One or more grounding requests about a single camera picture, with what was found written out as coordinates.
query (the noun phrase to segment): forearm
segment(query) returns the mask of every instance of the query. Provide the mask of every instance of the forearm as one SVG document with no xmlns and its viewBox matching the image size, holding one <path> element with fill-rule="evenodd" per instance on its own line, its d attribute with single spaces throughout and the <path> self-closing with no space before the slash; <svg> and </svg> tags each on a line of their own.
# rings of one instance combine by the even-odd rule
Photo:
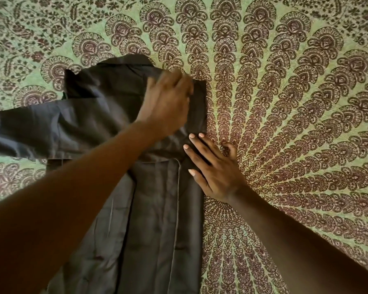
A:
<svg viewBox="0 0 368 294">
<path fill-rule="evenodd" d="M 292 294 L 368 293 L 367 270 L 249 187 L 230 204 L 260 238 Z"/>
<path fill-rule="evenodd" d="M 152 133 L 149 125 L 134 123 L 0 202 L 0 292 L 11 292 L 12 285 L 17 292 L 38 292 L 46 285 L 123 174 L 159 138 Z"/>
</svg>

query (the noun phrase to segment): finger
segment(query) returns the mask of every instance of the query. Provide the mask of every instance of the finger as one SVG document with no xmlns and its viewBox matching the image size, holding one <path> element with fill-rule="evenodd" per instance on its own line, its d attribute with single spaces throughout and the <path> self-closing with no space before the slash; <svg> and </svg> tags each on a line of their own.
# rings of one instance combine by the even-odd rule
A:
<svg viewBox="0 0 368 294">
<path fill-rule="evenodd" d="M 198 149 L 198 151 L 204 156 L 211 164 L 215 164 L 219 160 L 213 152 L 203 143 L 195 134 L 190 134 L 190 141 Z"/>
<path fill-rule="evenodd" d="M 199 157 L 188 144 L 183 146 L 185 153 L 191 159 L 191 161 L 204 173 L 209 168 L 209 165 L 201 157 Z"/>
<path fill-rule="evenodd" d="M 217 147 L 217 145 L 210 139 L 208 138 L 206 135 L 204 135 L 203 133 L 199 133 L 199 138 L 204 141 L 204 143 L 207 144 L 207 146 L 209 147 L 209 149 L 211 150 L 211 152 L 213 152 L 213 154 L 217 157 L 217 158 L 223 158 L 224 154 L 221 153 L 221 151 L 219 150 L 219 148 Z"/>
<path fill-rule="evenodd" d="M 229 159 L 237 163 L 237 148 L 231 142 L 222 142 L 224 147 L 229 149 Z"/>
<path fill-rule="evenodd" d="M 167 74 L 161 78 L 161 81 L 158 80 L 158 83 L 167 87 L 175 87 L 183 76 L 179 68 L 174 68 L 172 72 L 165 72 Z"/>
<path fill-rule="evenodd" d="M 146 90 L 150 90 L 151 88 L 153 88 L 155 86 L 156 80 L 153 77 L 148 77 L 147 78 L 147 87 Z"/>
<path fill-rule="evenodd" d="M 213 194 L 213 191 L 211 190 L 209 184 L 207 183 L 203 175 L 201 175 L 195 169 L 188 169 L 188 172 L 193 176 L 195 182 L 201 187 L 205 195 L 211 197 L 211 195 Z"/>
<path fill-rule="evenodd" d="M 192 77 L 188 74 L 183 74 L 181 79 L 176 85 L 178 93 L 183 93 L 185 96 L 193 94 L 193 81 Z"/>
</svg>

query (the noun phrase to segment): mandala print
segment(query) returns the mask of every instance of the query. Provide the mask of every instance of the mandala print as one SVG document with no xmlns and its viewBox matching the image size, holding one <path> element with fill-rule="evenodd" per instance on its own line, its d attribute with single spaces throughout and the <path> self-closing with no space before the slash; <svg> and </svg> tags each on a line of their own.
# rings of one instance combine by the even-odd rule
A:
<svg viewBox="0 0 368 294">
<path fill-rule="evenodd" d="M 205 80 L 251 187 L 368 269 L 368 0 L 0 0 L 0 110 L 128 53 Z M 0 158 L 0 199 L 43 173 Z M 235 211 L 204 212 L 201 293 L 289 293 Z"/>
</svg>

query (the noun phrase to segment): dark fabric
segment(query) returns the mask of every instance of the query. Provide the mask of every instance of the dark fabric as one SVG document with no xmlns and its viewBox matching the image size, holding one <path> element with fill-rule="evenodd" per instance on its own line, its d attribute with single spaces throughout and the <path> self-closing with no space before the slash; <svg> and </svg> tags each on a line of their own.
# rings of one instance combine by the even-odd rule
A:
<svg viewBox="0 0 368 294">
<path fill-rule="evenodd" d="M 79 157 L 135 120 L 147 77 L 160 73 L 143 55 L 109 59 L 77 75 L 67 70 L 68 99 L 0 112 L 0 154 Z M 189 133 L 206 131 L 204 82 L 195 81 L 190 100 L 187 124 L 144 152 L 120 180 L 50 293 L 199 292 L 203 195 L 182 146 L 190 144 Z"/>
</svg>

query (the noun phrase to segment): hand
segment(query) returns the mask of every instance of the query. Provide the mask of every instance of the hand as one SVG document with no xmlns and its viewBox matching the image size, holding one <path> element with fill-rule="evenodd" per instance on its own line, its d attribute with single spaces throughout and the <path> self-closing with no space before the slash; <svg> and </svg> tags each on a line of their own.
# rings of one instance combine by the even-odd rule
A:
<svg viewBox="0 0 368 294">
<path fill-rule="evenodd" d="M 157 82 L 149 77 L 136 121 L 152 124 L 160 138 L 169 136 L 187 122 L 191 94 L 192 78 L 178 68 L 164 71 Z"/>
<path fill-rule="evenodd" d="M 242 187 L 248 188 L 245 177 L 237 166 L 237 148 L 230 142 L 223 142 L 222 145 L 230 151 L 229 156 L 225 157 L 214 142 L 203 133 L 199 134 L 199 138 L 190 134 L 190 141 L 211 165 L 207 165 L 188 145 L 184 145 L 185 152 L 204 177 L 194 169 L 188 171 L 207 196 L 229 203 L 229 198 L 235 192 Z"/>
</svg>

